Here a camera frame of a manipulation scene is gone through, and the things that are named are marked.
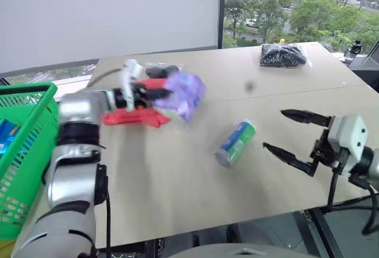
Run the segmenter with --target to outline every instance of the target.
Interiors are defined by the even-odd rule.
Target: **beige tabletop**
[[[102,127],[112,246],[326,203],[330,169],[320,166],[314,178],[308,177],[264,150],[262,142],[309,159],[322,127],[300,124],[280,114],[281,109],[297,108],[323,115],[358,112],[369,130],[367,144],[378,147],[379,97],[319,44],[304,46],[313,67],[260,68],[259,48],[133,56],[144,62],[185,63],[185,70],[199,74],[208,91],[189,128],[178,121],[160,129]],[[92,79],[120,68],[124,58],[101,59]],[[252,91],[246,91],[248,80],[255,84]],[[118,85],[115,73],[95,86]],[[256,125],[257,134],[236,166],[226,169],[213,154],[233,126],[245,118]],[[336,201],[362,195],[364,191],[339,180]],[[44,211],[46,200],[41,199],[26,228]],[[96,245],[105,247],[105,204],[95,212]]]

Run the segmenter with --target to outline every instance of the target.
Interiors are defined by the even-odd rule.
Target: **road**
[[[230,36],[233,36],[233,31],[230,30],[230,29],[224,29],[224,32]],[[263,39],[261,36],[258,36],[258,35],[251,35],[251,34],[248,34],[248,33],[242,33],[241,34],[241,38],[244,37],[245,40],[247,41],[253,41],[254,39],[259,43],[259,44],[262,44],[263,43]]]

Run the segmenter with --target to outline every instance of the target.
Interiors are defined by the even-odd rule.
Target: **green can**
[[[215,156],[218,163],[226,168],[232,167],[255,133],[255,127],[249,120],[246,119],[239,123],[237,129],[228,136],[226,143],[216,151]]]

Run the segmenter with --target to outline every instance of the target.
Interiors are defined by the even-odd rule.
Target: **purple plastic bag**
[[[185,123],[189,123],[203,100],[205,84],[201,79],[189,73],[176,73],[164,85],[173,93],[165,98],[154,101],[154,106],[174,110]]]

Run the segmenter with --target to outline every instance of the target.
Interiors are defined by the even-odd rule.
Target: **red plastic object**
[[[153,89],[162,88],[165,82],[166,79],[145,79],[139,83],[146,85],[147,89]],[[125,109],[118,109],[102,116],[103,123],[108,126],[138,124],[159,128],[161,125],[170,122],[170,120],[170,118],[163,116],[154,108],[138,108],[132,112],[127,112]]]

